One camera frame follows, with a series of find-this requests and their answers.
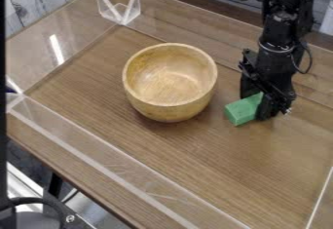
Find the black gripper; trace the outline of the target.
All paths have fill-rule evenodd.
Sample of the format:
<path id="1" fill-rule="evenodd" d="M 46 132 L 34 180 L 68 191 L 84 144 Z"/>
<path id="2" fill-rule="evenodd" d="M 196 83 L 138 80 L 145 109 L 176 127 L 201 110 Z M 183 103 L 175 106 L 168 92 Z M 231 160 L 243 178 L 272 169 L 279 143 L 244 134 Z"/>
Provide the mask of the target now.
<path id="1" fill-rule="evenodd" d="M 295 69 L 296 46 L 272 47 L 259 43 L 259 51 L 244 49 L 239 61 L 241 70 L 240 97 L 261 93 L 255 118 L 264 121 L 278 113 L 290 112 L 291 103 L 296 98 L 292 76 Z"/>

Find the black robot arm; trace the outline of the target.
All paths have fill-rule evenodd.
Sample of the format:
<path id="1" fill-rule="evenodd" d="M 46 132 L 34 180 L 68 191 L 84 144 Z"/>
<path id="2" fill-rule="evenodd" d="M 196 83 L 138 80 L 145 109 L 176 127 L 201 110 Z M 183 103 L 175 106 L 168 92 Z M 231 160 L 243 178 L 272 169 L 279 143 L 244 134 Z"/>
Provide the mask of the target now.
<path id="1" fill-rule="evenodd" d="M 261 96 L 255 119 L 264 121 L 291 111 L 296 98 L 292 77 L 310 71 L 300 63 L 312 60 L 304 37 L 312 27 L 314 0 L 257 1 L 261 3 L 259 49 L 241 52 L 237 67 L 241 70 L 240 97 Z"/>

